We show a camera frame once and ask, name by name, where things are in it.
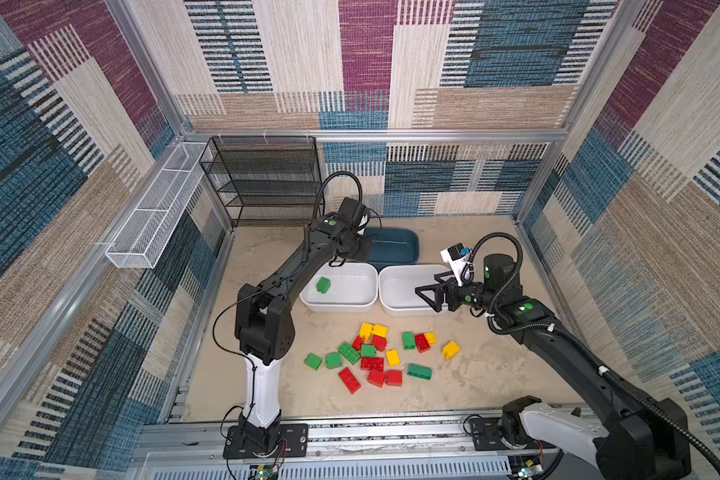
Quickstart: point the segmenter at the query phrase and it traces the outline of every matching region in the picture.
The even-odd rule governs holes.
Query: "green lego brick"
[[[376,347],[373,345],[363,345],[360,347],[360,356],[376,357]]]
[[[426,366],[419,366],[411,363],[408,365],[408,374],[410,376],[417,376],[420,379],[429,380],[432,378],[432,369]]]
[[[349,345],[346,342],[342,343],[342,345],[338,348],[338,352],[344,355],[344,358],[353,365],[360,360],[360,354],[358,351],[353,349],[352,345]]]
[[[337,369],[342,366],[342,356],[338,352],[326,355],[326,368],[328,370]]]
[[[331,288],[331,281],[321,276],[320,280],[317,281],[317,292],[325,293],[329,288]]]
[[[411,332],[403,333],[403,349],[413,350],[416,348],[416,340],[414,340],[414,334]]]
[[[320,357],[318,357],[317,355],[315,355],[314,353],[310,353],[309,355],[307,355],[307,358],[306,358],[306,360],[304,360],[304,363],[309,365],[310,368],[317,370],[317,368],[322,363],[322,359]]]

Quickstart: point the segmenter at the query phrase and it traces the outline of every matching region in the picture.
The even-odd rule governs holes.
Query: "dark blue bin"
[[[373,237],[368,263],[381,271],[390,265],[413,265],[418,262],[418,235],[405,228],[368,227],[364,235]]]

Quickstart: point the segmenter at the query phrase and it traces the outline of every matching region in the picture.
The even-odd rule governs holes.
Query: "beige tabletop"
[[[447,216],[411,219],[383,219],[384,226],[408,228],[416,232],[421,245],[420,264],[442,264],[440,250],[461,242],[473,246],[483,235],[494,231],[514,234],[508,216]],[[257,284],[268,277],[302,241],[300,227],[243,227],[236,233],[230,263],[216,301],[213,316],[235,301],[243,283]],[[509,254],[514,247],[503,239],[493,239],[480,248],[478,257],[489,253]],[[538,272],[530,262],[520,271],[526,295],[535,297],[551,308],[551,302]],[[216,337],[227,348],[236,349],[234,311],[223,316]],[[458,408],[502,406],[525,395],[549,403],[581,402],[557,373],[543,360],[508,336],[496,336],[485,319],[470,315],[462,307],[458,312],[441,315],[390,316],[376,302],[364,313],[316,313],[298,300],[292,310],[296,326],[295,341],[282,360],[279,400],[284,416],[330,416],[350,413],[415,412]],[[349,394],[340,370],[327,370],[325,362],[315,371],[304,364],[307,355],[325,357],[342,342],[352,342],[363,322],[389,327],[389,347],[400,353],[402,364],[416,363],[432,368],[432,379],[403,375],[402,387],[379,389],[368,383],[368,373],[360,364],[349,366],[362,388]],[[438,343],[423,353],[403,350],[403,332],[434,332]],[[442,347],[456,341],[461,351],[446,360]],[[185,421],[220,420],[228,408],[242,404],[246,397],[244,359],[220,350],[206,331],[197,361],[190,392],[186,400]]]

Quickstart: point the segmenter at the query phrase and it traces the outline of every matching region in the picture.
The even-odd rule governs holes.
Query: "white plastic bin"
[[[317,291],[322,276],[331,281],[326,293]],[[378,298],[378,272],[371,264],[325,264],[298,297],[312,312],[367,312]]]
[[[447,265],[395,265],[378,274],[378,295],[384,311],[392,316],[436,315],[414,289],[437,283],[435,274],[448,272]],[[448,312],[443,303],[442,312]]]

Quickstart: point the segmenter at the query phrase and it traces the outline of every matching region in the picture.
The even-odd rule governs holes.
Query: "white mesh basket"
[[[185,142],[173,151],[106,249],[112,264],[155,267],[202,178],[201,158],[211,160],[206,144]]]

